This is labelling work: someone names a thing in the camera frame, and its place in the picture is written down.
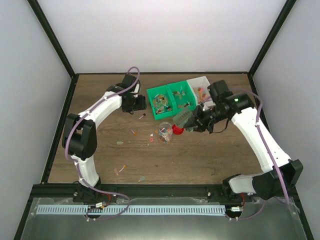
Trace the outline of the green slotted scoop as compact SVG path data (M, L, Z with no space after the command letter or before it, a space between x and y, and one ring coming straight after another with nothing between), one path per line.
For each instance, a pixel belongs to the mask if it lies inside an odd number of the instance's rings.
M173 123L179 129L184 129L185 124L189 121L189 119L193 116L193 112L189 110L189 108L184 108L180 111L176 116L173 117Z

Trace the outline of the clear plastic jar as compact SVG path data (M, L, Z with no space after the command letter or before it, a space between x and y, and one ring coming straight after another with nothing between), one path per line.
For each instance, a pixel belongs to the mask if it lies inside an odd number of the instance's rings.
M172 125L164 121L158 128L159 141L164 144L169 144L172 141L173 129Z

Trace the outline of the green double candy bin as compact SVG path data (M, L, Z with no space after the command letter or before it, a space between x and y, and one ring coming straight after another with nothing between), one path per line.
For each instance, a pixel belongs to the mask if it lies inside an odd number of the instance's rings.
M174 117L182 110L193 111L197 106L188 82L178 81L146 90L155 120Z

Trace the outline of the white candy bin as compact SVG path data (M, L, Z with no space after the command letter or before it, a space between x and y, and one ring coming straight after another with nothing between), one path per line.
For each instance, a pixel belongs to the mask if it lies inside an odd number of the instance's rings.
M205 109L209 109L215 105L208 91L210 82L206 76L188 79L187 83L193 92L197 105L203 103Z

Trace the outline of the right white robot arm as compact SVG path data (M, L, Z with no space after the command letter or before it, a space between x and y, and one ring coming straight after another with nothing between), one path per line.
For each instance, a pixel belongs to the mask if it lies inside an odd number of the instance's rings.
M198 105L184 123L184 128L213 134L215 124L223 120L232 122L248 142L261 168L260 173L226 178L222 182L223 198L232 202L240 194L253 194L269 200L283 194L288 204L288 191L295 187L303 171L301 161L292 160L274 140L260 118L262 108L255 107L250 91L233 93L224 80L212 83L207 91L214 106L204 109L203 104Z

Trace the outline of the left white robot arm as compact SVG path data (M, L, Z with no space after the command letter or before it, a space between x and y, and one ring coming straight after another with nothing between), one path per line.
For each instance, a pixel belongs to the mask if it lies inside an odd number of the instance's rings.
M89 108L70 113L65 120L62 147L65 158L72 161L78 174L78 198L84 202L97 202L102 193L94 153L98 146L97 129L114 111L125 113L146 109L146 98L139 94L139 76L125 74L122 82L106 89L104 94Z

